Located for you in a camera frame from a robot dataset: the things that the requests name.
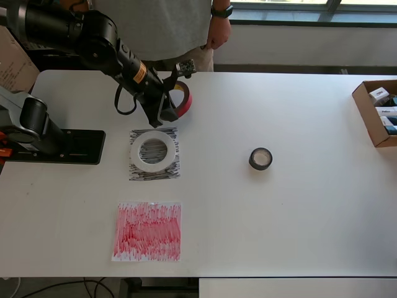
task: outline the white table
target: white table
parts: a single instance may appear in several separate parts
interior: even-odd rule
[[[169,124],[182,177],[132,182],[141,108],[117,114],[117,84],[100,72],[42,73],[33,95],[51,118],[107,138],[98,166],[6,163],[0,276],[396,276],[397,148],[373,147],[351,98],[391,78],[195,74],[191,110]],[[267,171],[248,165],[256,147],[273,153]],[[181,261],[111,262],[126,201],[182,202]]]
[[[200,279],[200,298],[395,298],[396,279]]]

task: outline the red scribbled paper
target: red scribbled paper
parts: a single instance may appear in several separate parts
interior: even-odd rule
[[[181,204],[118,205],[112,261],[179,261]]]

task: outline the window frame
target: window frame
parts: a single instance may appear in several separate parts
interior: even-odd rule
[[[264,11],[318,11],[318,12],[397,12],[397,5],[341,4],[342,0],[328,0],[326,4],[250,3],[233,2],[235,9]]]

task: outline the white tape roll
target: white tape roll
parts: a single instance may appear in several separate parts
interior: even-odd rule
[[[148,140],[160,140],[167,146],[167,155],[166,157],[160,161],[159,163],[150,164],[145,163],[141,157],[139,156],[139,152],[141,151],[142,144],[147,142]],[[145,132],[141,134],[136,140],[132,143],[130,157],[132,163],[140,170],[148,173],[160,172],[170,166],[172,162],[175,160],[176,155],[176,147],[173,139],[164,132]]]

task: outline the red tape roll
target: red tape roll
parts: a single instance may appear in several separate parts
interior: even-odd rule
[[[179,118],[181,118],[190,109],[193,101],[193,96],[191,95],[187,85],[180,81],[176,82],[174,90],[181,90],[184,92],[184,100],[178,107],[175,108],[176,114]]]

